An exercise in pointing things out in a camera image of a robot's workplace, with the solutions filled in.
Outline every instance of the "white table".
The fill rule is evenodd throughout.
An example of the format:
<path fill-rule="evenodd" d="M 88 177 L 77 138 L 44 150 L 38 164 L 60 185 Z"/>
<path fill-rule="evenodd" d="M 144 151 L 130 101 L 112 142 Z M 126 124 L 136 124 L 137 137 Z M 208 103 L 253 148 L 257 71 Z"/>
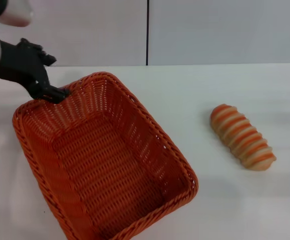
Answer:
<path fill-rule="evenodd" d="M 58 87 L 97 71 L 123 81 L 199 179 L 188 205 L 134 239 L 290 240 L 290 64 L 48 69 Z M 64 240 L 11 125 L 29 99 L 0 80 L 0 240 Z M 221 103 L 237 106 L 268 139 L 277 156 L 269 170 L 243 169 L 214 135 L 209 115 Z"/>

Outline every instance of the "bread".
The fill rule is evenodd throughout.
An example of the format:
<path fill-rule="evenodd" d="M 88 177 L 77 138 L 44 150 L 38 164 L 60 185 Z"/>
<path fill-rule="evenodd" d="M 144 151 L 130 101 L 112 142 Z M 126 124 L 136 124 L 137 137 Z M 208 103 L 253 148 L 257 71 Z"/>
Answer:
<path fill-rule="evenodd" d="M 245 168 L 264 171 L 277 159 L 267 140 L 236 107 L 219 105 L 212 111 L 210 123 L 223 144 Z"/>

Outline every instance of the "striped bread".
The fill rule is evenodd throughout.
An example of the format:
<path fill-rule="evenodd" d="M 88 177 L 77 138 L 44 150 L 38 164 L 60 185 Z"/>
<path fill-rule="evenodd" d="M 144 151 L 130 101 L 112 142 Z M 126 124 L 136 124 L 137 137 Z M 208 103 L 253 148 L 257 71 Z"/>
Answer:
<path fill-rule="evenodd" d="M 219 105 L 212 111 L 210 123 L 221 141 L 245 168 L 264 171 L 277 159 L 267 140 L 236 107 Z"/>

